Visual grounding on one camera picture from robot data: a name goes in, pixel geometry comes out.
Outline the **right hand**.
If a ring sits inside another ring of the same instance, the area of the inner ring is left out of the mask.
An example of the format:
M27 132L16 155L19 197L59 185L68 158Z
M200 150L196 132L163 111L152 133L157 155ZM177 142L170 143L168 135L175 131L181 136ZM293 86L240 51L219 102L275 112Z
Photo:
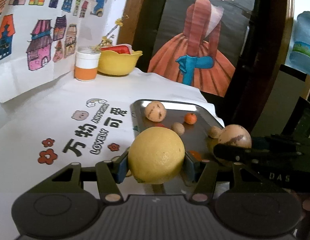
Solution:
M291 194L301 202L304 211L310 211L310 194L309 193L297 193L291 191Z

